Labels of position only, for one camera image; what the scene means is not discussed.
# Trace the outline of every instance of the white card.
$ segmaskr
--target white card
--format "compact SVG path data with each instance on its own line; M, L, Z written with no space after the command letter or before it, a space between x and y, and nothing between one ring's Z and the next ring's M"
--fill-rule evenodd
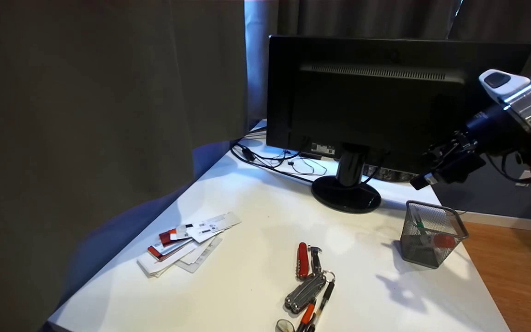
M137 259L137 264L143 268L145 273L148 273L150 277L156 277L158 273L161 273L167 268L174 266L183 257L191 255L196 248L198 248L198 244L187 244L185 248L182 248L180 251L172 253L165 261L158 261L152 253L147 251L145 255L141 255Z
M182 259L182 262L185 264L194 264L207 249L209 246L215 242L217 238L209 238L206 244L198 246L191 255L187 255L185 259Z
M229 214L222 214L222 216L206 220L202 224L193 224L193 227L187 229L187 233L189 233L189 237L194 238L194 242L204 244L209 238L213 238L213 237L239 226L239 224L241 224L241 220L233 213L229 213Z
M178 262L178 266L183 268L189 273L196 273L206 264L206 261L213 255L217 246L220 246L220 244L222 244L220 237L206 242L202 248L198 248L194 253L189 255L189 257L196 259L194 262L193 261L185 261L185 259L189 259L189 257L185 257L185 259L182 259Z

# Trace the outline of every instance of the black cable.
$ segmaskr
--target black cable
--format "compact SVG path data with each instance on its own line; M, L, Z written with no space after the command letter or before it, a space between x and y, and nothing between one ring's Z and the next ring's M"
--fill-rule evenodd
M303 165L307 165L307 166L311 168L311 172L301 172L301 170L298 168L298 163L288 161L288 165L292 166L292 170L296 170L296 174L301 174L301 176L327 176L329 170L327 170L324 165L320 165L320 163L316 163L316 161L307 161L307 159L303 159L301 155L298 155L298 157L300 157L300 161L301 161Z
M370 185L373 178L377 178L377 174L381 172L381 168L384 166L386 159L390 157L392 154L384 154L379 166L375 168L375 172L362 183L362 185Z
M248 146L244 146L244 144L235 144L235 146L231 148L231 154L233 154L239 161L242 161L242 163L246 163L246 165L259 166L259 168L265 168L265 170L270 170L270 172L276 172L276 174L292 178L292 179L300 179L300 181L303 181L303 183L314 183L314 181L311 181L311 179L305 179L305 178L300 178L300 176L294 176L294 174L277 170L287 159L290 159L290 157L288 157L290 152L285 152L285 155L279 157L279 159L277 159L277 157L268 157L268 159L272 159L272 161L281 161L281 165L277 165L277 166L266 165L265 161L261 161L261 159L265 159L265 157L261 157L259 154L252 152L252 150L250 150Z
M502 157L502 168L497 166L497 163L493 161L491 155L486 155L486 157L488 157L489 165L491 165L502 178L506 178L506 179L510 179L510 181L513 181L513 183L526 183L526 185L531 183L531 178L530 178L530 179L517 179L517 178L512 178L512 176L508 174L508 168L506 168L508 155Z

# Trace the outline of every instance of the white desk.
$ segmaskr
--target white desk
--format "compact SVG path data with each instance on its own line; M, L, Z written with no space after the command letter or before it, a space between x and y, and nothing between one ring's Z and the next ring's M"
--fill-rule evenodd
M395 251L405 202L438 203L434 192L371 185L383 207L344 214L320 205L307 185L226 155L51 321L80 332L274 332L277 320L290 318L283 303L298 286L298 244L307 242L324 249L324 268L338 275L320 332L510 331L464 246L440 270L408 264ZM222 235L194 275L174 266L148 279L137 266L159 233L224 213L242 224Z

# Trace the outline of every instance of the black monitor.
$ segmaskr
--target black monitor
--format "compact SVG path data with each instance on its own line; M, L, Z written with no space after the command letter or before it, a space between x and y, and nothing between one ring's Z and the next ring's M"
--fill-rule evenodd
M364 166L412 174L427 152L493 102L478 76L521 72L530 45L270 37L268 144L335 157L338 174L312 194L327 207L370 213L379 192Z

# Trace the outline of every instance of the monitor base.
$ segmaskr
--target monitor base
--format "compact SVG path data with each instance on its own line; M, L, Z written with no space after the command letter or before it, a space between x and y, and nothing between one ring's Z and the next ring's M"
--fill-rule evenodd
M383 202L373 187L364 183L344 187L336 178L320 178L311 190L324 205L351 214L373 213Z

